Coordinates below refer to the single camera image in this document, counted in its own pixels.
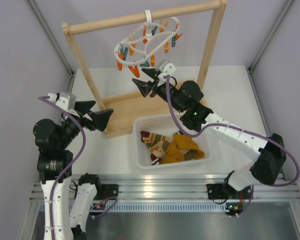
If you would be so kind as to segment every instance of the white table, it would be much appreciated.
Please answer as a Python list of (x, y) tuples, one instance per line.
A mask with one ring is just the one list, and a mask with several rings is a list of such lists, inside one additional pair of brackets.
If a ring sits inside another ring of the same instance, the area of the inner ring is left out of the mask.
[[(181, 81), (196, 78), (198, 72), (198, 66), (183, 66), (177, 67), (173, 76)], [(92, 68), (91, 74), (103, 98), (137, 90), (131, 81), (133, 74), (127, 68), (122, 71), (116, 68)], [(77, 101), (94, 99), (80, 70), (76, 73), (72, 93), (76, 95)], [(221, 117), (247, 130), (265, 134), (243, 65), (210, 66), (203, 93), (209, 107)], [(93, 110), (98, 110), (98, 106), (93, 107)], [(214, 140), (214, 157), (209, 162), (143, 170), (138, 167), (134, 156), (132, 134), (106, 139), (98, 131), (85, 130), (85, 133), (86, 146), (72, 167), (73, 174), (228, 174), (249, 161), (241, 152)], [(68, 149), (75, 155), (81, 144), (82, 137), (79, 134)]]

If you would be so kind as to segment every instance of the orange clothespin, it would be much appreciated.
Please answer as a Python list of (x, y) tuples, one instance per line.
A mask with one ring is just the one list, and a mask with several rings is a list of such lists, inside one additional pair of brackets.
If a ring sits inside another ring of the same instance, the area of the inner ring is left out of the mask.
[(164, 53), (167, 54), (169, 52), (169, 42), (167, 41), (166, 44), (164, 45)]
[[(146, 35), (146, 32), (147, 32), (147, 26), (146, 25), (143, 25), (144, 29), (143, 29), (143, 36)], [(146, 44), (148, 42), (147, 39), (143, 39), (143, 43)]]
[(155, 59), (155, 55), (152, 55), (150, 57), (150, 64), (151, 64), (151, 67), (154, 67), (156, 65), (156, 59)]
[[(134, 44), (131, 44), (131, 46), (133, 48), (135, 48), (137, 46), (137, 44), (134, 43)], [(129, 47), (129, 54), (130, 54), (130, 56), (132, 56), (134, 53), (135, 53), (135, 50), (133, 50), (131, 47)]]
[[(122, 59), (122, 60), (124, 59), (124, 55), (122, 53), (119, 53), (117, 51), (115, 53), (118, 54), (118, 56), (119, 56), (120, 59)], [(118, 70), (121, 71), (122, 70), (122, 66), (123, 66), (122, 63), (117, 60), (116, 64), (118, 66)]]
[[(169, 21), (166, 21), (164, 26), (167, 27), (168, 24), (169, 24)], [(162, 33), (163, 31), (164, 31), (164, 29), (160, 27), (160, 33)]]
[(140, 73), (139, 73), (139, 69), (138, 69), (137, 65), (135, 65), (134, 67), (133, 66), (129, 66), (128, 68), (136, 76), (136, 78), (140, 78)]
[(182, 36), (182, 34), (183, 34), (183, 33), (181, 33), (180, 35), (179, 35), (179, 34), (176, 34), (176, 35), (175, 35), (175, 40), (177, 41), (177, 40)]

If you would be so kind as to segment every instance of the laundry basket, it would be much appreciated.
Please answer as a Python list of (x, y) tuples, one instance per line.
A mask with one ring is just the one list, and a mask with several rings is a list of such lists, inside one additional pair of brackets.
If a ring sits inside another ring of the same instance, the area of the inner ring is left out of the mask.
[[(176, 114), (179, 121), (181, 114)], [(187, 130), (188, 133), (194, 134), (195, 131), (188, 130), (182, 123), (182, 127)], [(133, 122), (133, 146), (135, 157), (137, 159), (138, 165), (141, 169), (158, 169), (167, 168), (174, 166), (182, 166), (189, 164), (200, 164), (210, 161), (213, 156), (213, 149), (209, 141), (209, 137), (205, 133), (201, 134), (199, 137), (193, 138), (193, 141), (199, 146), (199, 148), (204, 151), (204, 158), (198, 160), (188, 160), (182, 162), (175, 162), (169, 164), (158, 164), (151, 165), (150, 151), (147, 149), (146, 145), (141, 141), (140, 131), (147, 131), (155, 134), (164, 135), (167, 137), (172, 137), (173, 134), (179, 131), (178, 127), (175, 125), (174, 120), (170, 114), (154, 115), (154, 116), (144, 116), (139, 117)]]

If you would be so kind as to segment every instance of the yellow cloth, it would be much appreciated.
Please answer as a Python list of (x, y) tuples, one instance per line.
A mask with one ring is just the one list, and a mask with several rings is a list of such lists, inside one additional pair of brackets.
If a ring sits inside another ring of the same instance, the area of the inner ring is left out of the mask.
[(199, 149), (191, 137), (175, 133), (173, 138), (174, 140), (165, 151), (166, 155), (161, 159), (160, 164), (179, 163), (185, 160), (185, 155), (180, 150), (194, 150), (195, 160), (205, 157), (205, 153)]

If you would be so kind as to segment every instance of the gray floor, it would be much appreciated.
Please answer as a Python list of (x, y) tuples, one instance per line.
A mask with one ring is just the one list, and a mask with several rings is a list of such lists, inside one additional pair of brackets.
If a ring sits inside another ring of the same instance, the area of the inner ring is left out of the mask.
[[(222, 213), (108, 213), (87, 220), (88, 240), (298, 240), (288, 203), (253, 203), (240, 218)], [(32, 240), (44, 238), (39, 213)]]

